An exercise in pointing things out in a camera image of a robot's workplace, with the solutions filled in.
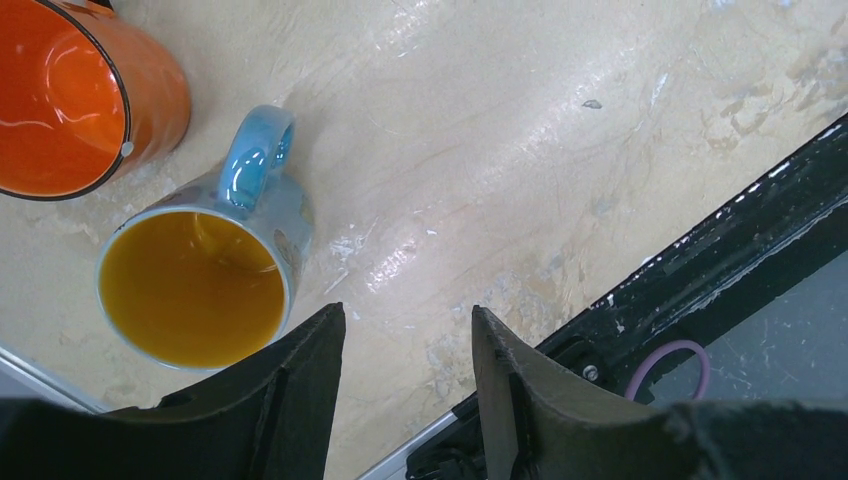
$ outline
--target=mug rim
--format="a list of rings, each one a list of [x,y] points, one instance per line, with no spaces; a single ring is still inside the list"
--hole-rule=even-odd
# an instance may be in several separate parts
[[[248,227],[247,225],[238,223],[233,218],[231,218],[231,217],[227,216],[226,214],[221,213],[221,212],[219,212],[215,209],[208,208],[208,207],[202,207],[202,206],[196,206],[196,205],[191,205],[191,206],[171,205],[171,206],[159,207],[159,208],[156,208],[156,209],[153,209],[153,210],[142,211],[139,214],[137,214],[134,217],[127,220],[126,222],[124,222],[120,227],[118,227],[118,229],[115,230],[112,233],[112,235],[109,236],[109,238],[106,240],[106,243],[103,244],[103,247],[100,249],[100,254],[97,258],[97,264],[95,265],[95,269],[94,269],[95,294],[97,295],[97,306],[100,308],[100,313],[103,315],[103,318],[106,319],[106,323],[109,324],[109,326],[112,328],[112,331],[114,331],[118,335],[118,337],[120,337],[121,340],[123,340],[123,342],[126,345],[128,345],[130,348],[132,348],[136,352],[140,353],[141,355],[153,360],[154,362],[156,362],[156,363],[158,363],[158,364],[160,364],[164,367],[168,367],[168,368],[171,368],[171,369],[174,369],[174,370],[180,370],[180,371],[184,371],[184,372],[195,372],[195,373],[216,373],[216,372],[220,372],[221,370],[224,370],[224,369],[230,367],[231,365],[235,364],[235,362],[233,362],[233,364],[224,365],[224,366],[221,366],[221,367],[189,367],[189,366],[180,365],[178,363],[172,363],[172,362],[165,361],[165,360],[143,350],[141,347],[139,347],[134,342],[132,342],[129,338],[127,338],[127,336],[124,334],[124,332],[122,332],[121,329],[119,329],[118,326],[115,324],[114,320],[112,320],[111,315],[109,315],[109,313],[106,312],[106,307],[103,305],[103,296],[100,294],[100,274],[101,274],[101,270],[103,268],[103,261],[105,260],[106,255],[109,252],[109,250],[111,249],[112,245],[115,243],[115,241],[117,241],[118,238],[120,238],[130,228],[140,224],[143,221],[149,220],[149,219],[154,218],[154,217],[159,217],[159,216],[162,216],[162,215],[170,214],[170,213],[202,213],[202,214],[205,214],[205,215],[214,216],[214,217],[219,218],[221,220],[225,220],[225,221],[241,228],[245,232],[249,233],[250,236],[253,237],[257,242],[259,242],[259,244],[262,245],[262,247],[268,252],[268,254],[271,255],[271,258],[274,259],[274,264],[277,266],[277,273],[280,275],[280,280],[281,280],[282,286],[283,286],[283,313],[280,316],[280,324],[277,327],[277,330],[274,332],[274,335],[271,336],[271,339],[268,340],[268,342],[266,342],[262,346],[262,348],[265,348],[268,345],[271,345],[272,343],[274,343],[277,340],[279,340],[280,338],[282,338],[283,332],[285,332],[286,326],[288,325],[289,313],[291,311],[291,306],[292,306],[292,301],[291,301],[292,299],[291,299],[291,295],[290,295],[291,285],[289,284],[289,278],[285,274],[285,270],[283,269],[283,265],[285,265],[285,262],[283,261],[282,257],[278,254],[276,249],[271,248],[272,245],[269,245],[268,242],[266,242],[261,236],[257,235],[257,233],[252,228]]]
[[[89,42],[94,45],[94,48],[100,53],[100,56],[103,57],[103,60],[106,61],[106,65],[109,66],[109,70],[112,72],[112,76],[115,77],[115,84],[118,86],[118,91],[121,94],[121,103],[124,106],[124,136],[121,141],[121,145],[126,145],[127,142],[130,142],[130,135],[132,133],[132,116],[130,115],[130,99],[127,94],[126,86],[124,85],[124,80],[121,78],[121,74],[118,72],[118,67],[115,65],[115,62],[112,61],[112,57],[106,53],[106,49],[103,48],[103,45],[94,38],[94,35],[91,34],[80,22],[78,22],[74,17],[71,16],[68,12],[62,9],[59,5],[51,2],[50,0],[35,0],[35,3],[46,7],[53,11],[53,13],[59,14],[62,18],[71,23],[80,33],[88,39]],[[118,153],[115,156],[115,159],[109,165],[109,168],[106,169],[94,182],[89,185],[75,190],[70,193],[63,193],[59,195],[32,195],[28,193],[19,193],[13,192],[11,190],[5,189],[0,186],[0,193],[9,195],[10,197],[22,198],[24,200],[33,200],[37,202],[57,202],[62,200],[70,200],[72,198],[81,197],[88,193],[93,192],[95,189],[99,188],[101,185],[106,183],[112,176],[115,175],[115,172],[121,167],[124,162],[124,154],[121,150],[118,150]]]

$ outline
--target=black rim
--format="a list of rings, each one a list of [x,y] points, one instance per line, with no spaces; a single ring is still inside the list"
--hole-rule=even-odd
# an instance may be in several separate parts
[[[74,17],[72,17],[70,14],[68,14],[64,10],[62,10],[59,6],[51,3],[49,0],[36,0],[36,3],[38,3],[39,5],[41,5],[43,7],[49,8],[50,10],[61,15],[62,18],[64,18],[68,22],[70,22],[71,25],[76,27],[77,30],[79,30],[80,32],[82,32],[83,35],[85,35],[85,38],[87,38],[88,41],[91,42],[92,45],[94,45],[94,48],[96,48],[97,51],[100,52],[100,55],[103,57],[103,59],[106,60],[106,64],[109,66],[109,70],[112,71],[112,75],[115,77],[115,83],[118,85],[118,91],[121,93],[121,101],[124,104],[124,137],[123,137],[123,140],[121,142],[121,145],[129,142],[130,141],[130,132],[132,131],[132,128],[131,128],[132,127],[132,117],[130,116],[130,99],[129,99],[129,96],[127,95],[127,89],[124,86],[124,81],[121,78],[121,74],[118,72],[118,67],[116,67],[115,62],[112,61],[112,57],[110,57],[109,54],[106,53],[106,50],[103,48],[103,45],[100,45],[100,42],[98,42],[97,39],[94,38],[94,36],[91,34],[91,32],[86,30],[85,27],[82,26],[82,24],[80,24],[78,21],[76,21],[76,19],[74,19]],[[100,187],[101,185],[103,185],[104,183],[106,183],[106,181],[108,181],[110,178],[112,178],[112,175],[114,175],[115,172],[118,171],[118,168],[121,167],[121,164],[123,163],[123,161],[124,161],[124,156],[119,151],[115,156],[115,160],[112,161],[112,164],[109,166],[109,168],[102,175],[100,175],[100,177],[97,180],[95,180],[91,185],[88,185],[87,187],[85,187],[81,190],[77,190],[76,192],[66,193],[66,194],[63,194],[63,195],[54,195],[54,196],[35,196],[35,195],[26,195],[26,194],[22,194],[22,193],[11,192],[9,190],[6,190],[6,189],[0,187],[0,193],[9,195],[9,196],[15,197],[15,198],[23,198],[24,200],[34,200],[34,201],[37,201],[37,202],[57,202],[57,201],[61,201],[61,200],[70,200],[72,198],[77,198],[77,197],[81,197],[83,195],[86,195],[86,194],[92,192],[94,189],[96,189],[96,188]]]

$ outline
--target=light blue ceramic mug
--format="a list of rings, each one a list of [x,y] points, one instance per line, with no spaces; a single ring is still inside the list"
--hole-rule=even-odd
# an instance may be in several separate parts
[[[216,369],[282,336],[313,232],[306,193],[283,173],[294,123],[286,110],[254,108],[220,172],[106,242],[98,298],[130,345],[166,365]]]

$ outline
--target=yellow liquid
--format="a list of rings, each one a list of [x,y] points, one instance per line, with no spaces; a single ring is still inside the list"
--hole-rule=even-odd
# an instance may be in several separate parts
[[[283,316],[274,259],[241,227],[211,215],[151,217],[103,259],[100,296],[126,338],[163,362],[223,367],[264,347]]]

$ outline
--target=orange mug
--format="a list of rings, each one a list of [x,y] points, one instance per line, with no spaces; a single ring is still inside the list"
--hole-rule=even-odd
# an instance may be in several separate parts
[[[2,0],[0,32],[0,192],[84,195],[185,134],[182,69],[108,0]]]

